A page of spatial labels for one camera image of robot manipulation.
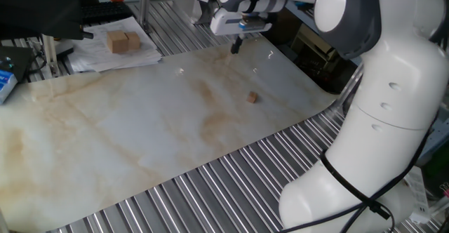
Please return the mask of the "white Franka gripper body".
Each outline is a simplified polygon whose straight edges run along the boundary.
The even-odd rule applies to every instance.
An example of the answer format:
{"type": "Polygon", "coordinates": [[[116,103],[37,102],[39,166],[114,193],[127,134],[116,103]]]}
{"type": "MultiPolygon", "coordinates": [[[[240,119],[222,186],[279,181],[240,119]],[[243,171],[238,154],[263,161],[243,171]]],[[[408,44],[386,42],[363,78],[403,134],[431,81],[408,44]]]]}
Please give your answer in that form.
{"type": "Polygon", "coordinates": [[[267,13],[234,13],[224,8],[217,9],[210,22],[211,31],[218,36],[266,32],[271,27],[267,13]]]}

